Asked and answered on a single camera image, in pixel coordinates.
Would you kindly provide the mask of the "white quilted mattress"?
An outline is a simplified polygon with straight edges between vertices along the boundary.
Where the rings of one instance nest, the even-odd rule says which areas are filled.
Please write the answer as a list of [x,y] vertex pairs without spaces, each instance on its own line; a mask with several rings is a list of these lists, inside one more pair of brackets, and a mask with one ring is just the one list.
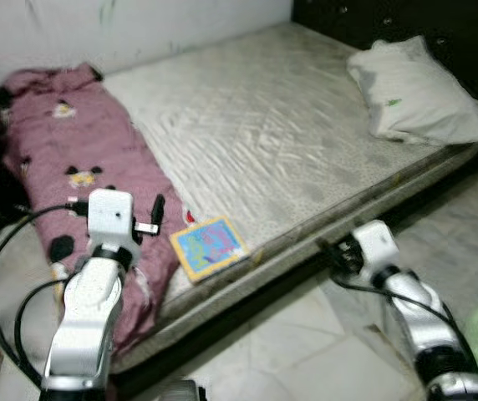
[[170,276],[155,325],[114,372],[147,367],[197,328],[456,171],[478,145],[370,134],[353,47],[283,23],[106,75],[183,209],[224,217],[246,246],[209,277]]

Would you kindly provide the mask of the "colourful children's board book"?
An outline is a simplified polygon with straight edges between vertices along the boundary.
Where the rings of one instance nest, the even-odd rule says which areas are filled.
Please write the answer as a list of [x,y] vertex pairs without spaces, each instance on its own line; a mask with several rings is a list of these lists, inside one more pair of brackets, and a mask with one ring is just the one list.
[[170,243],[190,282],[201,282],[249,255],[235,226],[224,216],[173,233]]

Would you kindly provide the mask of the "black tufted headboard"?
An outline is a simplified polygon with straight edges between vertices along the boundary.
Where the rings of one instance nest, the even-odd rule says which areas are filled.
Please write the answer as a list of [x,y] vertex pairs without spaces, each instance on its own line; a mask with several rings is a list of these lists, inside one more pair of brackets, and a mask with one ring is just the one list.
[[478,0],[292,0],[290,19],[357,49],[423,37],[478,99]]

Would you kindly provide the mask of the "white pillow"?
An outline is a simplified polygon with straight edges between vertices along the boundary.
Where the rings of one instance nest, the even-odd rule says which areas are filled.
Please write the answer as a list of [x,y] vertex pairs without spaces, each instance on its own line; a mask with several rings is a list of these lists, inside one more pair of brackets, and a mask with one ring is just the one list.
[[388,42],[347,60],[369,108],[369,133],[411,145],[478,142],[478,100],[431,56],[422,35]]

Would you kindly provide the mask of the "mauve cartoon print blanket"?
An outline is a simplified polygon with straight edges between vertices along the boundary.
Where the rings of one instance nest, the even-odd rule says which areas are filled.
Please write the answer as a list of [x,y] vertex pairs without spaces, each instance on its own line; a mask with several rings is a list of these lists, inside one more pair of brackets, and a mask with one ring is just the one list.
[[188,210],[94,66],[10,74],[0,87],[0,115],[6,119],[3,163],[21,180],[33,209],[112,188],[132,195],[135,219],[145,222],[155,199],[164,199],[161,233],[143,238],[139,263],[125,278],[114,333],[119,358],[155,327],[180,265],[170,236],[186,229]]

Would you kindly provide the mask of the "silver left robot leg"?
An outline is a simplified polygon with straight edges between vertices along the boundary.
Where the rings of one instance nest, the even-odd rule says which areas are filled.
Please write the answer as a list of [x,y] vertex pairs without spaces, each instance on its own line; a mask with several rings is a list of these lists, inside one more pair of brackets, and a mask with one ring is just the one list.
[[207,401],[206,390],[193,379],[178,379],[166,385],[156,401]]

